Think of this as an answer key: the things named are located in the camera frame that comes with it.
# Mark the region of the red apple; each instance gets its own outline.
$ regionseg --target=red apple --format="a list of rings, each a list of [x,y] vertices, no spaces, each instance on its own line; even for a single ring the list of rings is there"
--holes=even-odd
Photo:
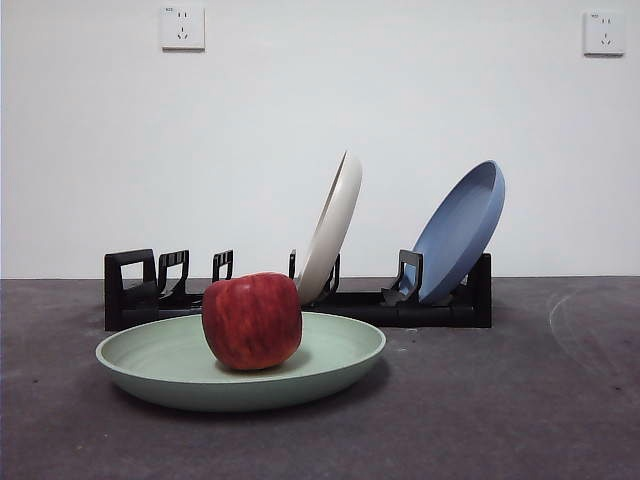
[[[257,370],[284,362],[302,338],[296,286],[280,273],[218,280],[204,292],[202,327],[209,348],[226,366]]]

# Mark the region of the light green plate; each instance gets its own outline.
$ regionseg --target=light green plate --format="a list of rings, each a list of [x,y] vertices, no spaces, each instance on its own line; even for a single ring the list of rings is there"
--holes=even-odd
[[[358,320],[303,312],[302,342],[286,362],[232,371],[211,353],[200,315],[170,318],[116,333],[96,357],[123,390],[184,410],[250,411],[295,405],[335,393],[373,366],[384,334]]]

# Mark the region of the dish rack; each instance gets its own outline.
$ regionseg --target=dish rack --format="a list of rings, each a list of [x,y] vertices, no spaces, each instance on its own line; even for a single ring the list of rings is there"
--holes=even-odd
[[[289,277],[295,277],[296,251],[289,255]],[[142,263],[142,282],[125,286],[122,267]],[[233,274],[233,250],[213,256],[211,281]],[[342,291],[340,285],[340,255],[322,293],[303,311],[321,312],[356,318],[378,327],[491,327],[491,255],[483,253],[463,281],[450,294],[432,305],[418,300],[422,285],[422,254],[400,250],[398,274],[389,288],[379,291]],[[182,266],[177,283],[167,289],[167,269]],[[415,278],[409,290],[400,287],[405,266],[414,267]],[[171,317],[202,313],[202,293],[187,293],[189,250],[164,253],[158,259],[151,249],[109,253],[104,257],[105,330],[119,331],[136,325]]]

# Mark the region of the wall socket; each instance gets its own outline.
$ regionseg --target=wall socket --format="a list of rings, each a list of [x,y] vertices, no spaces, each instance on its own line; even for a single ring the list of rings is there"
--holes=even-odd
[[[583,52],[591,56],[621,56],[625,52],[622,12],[589,11],[582,16]]]
[[[166,6],[160,11],[163,50],[204,50],[204,7]]]

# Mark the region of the plate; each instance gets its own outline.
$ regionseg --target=plate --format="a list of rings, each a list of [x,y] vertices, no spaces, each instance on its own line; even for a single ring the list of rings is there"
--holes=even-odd
[[[297,281],[298,297],[302,305],[316,300],[327,283],[351,223],[361,183],[360,161],[345,152],[311,239],[309,255]]]
[[[498,225],[504,194],[500,167],[488,161],[467,173],[447,195],[413,247],[424,258],[420,302],[443,299],[473,268]],[[406,293],[414,278],[415,268],[407,265],[401,291]]]
[[[287,361],[260,371],[224,367],[211,353],[200,315],[116,333],[96,357],[123,390],[166,407],[252,411],[315,400],[351,385],[379,357],[385,336],[351,318],[303,312],[302,342]]]

